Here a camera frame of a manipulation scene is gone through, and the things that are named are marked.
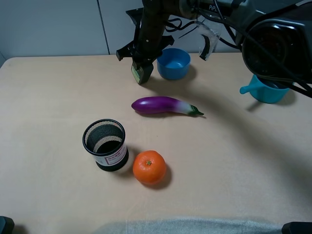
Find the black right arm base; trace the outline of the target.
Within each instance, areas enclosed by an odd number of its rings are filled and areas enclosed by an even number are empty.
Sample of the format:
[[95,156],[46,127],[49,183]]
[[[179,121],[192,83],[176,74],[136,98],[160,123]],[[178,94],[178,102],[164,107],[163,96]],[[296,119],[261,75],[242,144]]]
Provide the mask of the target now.
[[282,227],[282,234],[312,234],[311,222],[290,222]]

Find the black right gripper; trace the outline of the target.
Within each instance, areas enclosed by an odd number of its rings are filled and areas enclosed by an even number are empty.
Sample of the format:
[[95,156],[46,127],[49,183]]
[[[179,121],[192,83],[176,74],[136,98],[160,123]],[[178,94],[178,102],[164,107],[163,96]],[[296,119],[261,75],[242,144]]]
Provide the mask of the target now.
[[172,45],[174,39],[163,38],[165,22],[170,15],[180,15],[178,0],[144,0],[143,7],[127,10],[135,25],[134,39],[116,51],[119,61],[132,58],[135,70],[143,70],[160,56],[163,48]]

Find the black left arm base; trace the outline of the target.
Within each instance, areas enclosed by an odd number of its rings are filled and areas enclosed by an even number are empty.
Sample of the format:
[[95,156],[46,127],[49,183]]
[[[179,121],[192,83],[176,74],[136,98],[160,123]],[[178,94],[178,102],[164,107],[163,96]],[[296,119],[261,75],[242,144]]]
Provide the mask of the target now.
[[0,216],[0,234],[11,234],[14,229],[14,221],[5,216]]

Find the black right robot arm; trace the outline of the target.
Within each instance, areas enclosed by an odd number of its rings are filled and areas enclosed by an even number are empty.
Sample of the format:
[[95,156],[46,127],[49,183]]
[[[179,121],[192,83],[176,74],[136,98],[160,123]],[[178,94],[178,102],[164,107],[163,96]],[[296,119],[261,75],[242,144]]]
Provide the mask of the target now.
[[129,10],[135,25],[133,40],[117,50],[119,60],[131,58],[132,73],[146,83],[153,62],[173,45],[164,31],[183,30],[174,25],[185,18],[204,28],[206,60],[212,47],[211,30],[197,18],[223,24],[239,49],[247,68],[259,78],[275,81],[307,97],[312,95],[312,4],[299,0],[145,0],[143,7]]

